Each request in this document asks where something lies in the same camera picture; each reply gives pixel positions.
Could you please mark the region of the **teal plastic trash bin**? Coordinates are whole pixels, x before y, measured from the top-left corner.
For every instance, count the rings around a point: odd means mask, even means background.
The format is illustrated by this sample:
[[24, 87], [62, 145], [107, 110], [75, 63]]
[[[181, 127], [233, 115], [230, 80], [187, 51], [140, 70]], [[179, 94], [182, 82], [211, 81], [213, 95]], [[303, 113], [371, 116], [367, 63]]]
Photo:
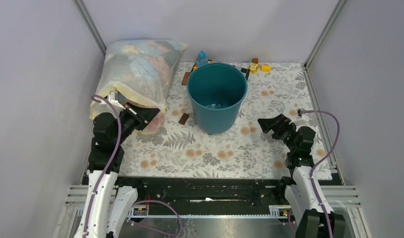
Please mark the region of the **teal plastic trash bin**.
[[186, 89], [196, 124], [214, 135], [234, 125], [248, 85], [234, 65], [213, 62], [190, 73]]

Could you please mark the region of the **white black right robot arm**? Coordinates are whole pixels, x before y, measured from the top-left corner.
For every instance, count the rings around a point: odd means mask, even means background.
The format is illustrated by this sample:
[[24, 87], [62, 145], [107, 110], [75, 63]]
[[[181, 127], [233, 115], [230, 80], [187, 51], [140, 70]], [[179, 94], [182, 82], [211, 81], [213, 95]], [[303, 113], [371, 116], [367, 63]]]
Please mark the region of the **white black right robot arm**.
[[297, 238], [343, 238], [346, 221], [325, 199], [320, 183], [314, 175], [317, 168], [311, 154], [316, 132], [307, 127], [297, 128], [291, 119], [280, 114], [271, 119], [258, 119], [264, 134], [280, 140], [289, 149], [286, 167], [290, 176], [282, 177], [274, 188], [274, 195], [282, 204], [290, 204], [287, 217], [294, 217]]

